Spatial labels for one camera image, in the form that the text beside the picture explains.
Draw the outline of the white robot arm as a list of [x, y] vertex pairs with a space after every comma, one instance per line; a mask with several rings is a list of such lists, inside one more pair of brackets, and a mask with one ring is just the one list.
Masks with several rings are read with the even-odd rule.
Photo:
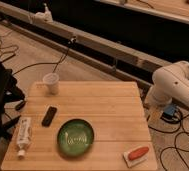
[[166, 106], [176, 99], [189, 107], [189, 62], [160, 67], [152, 74], [153, 85], [146, 96], [151, 106]]

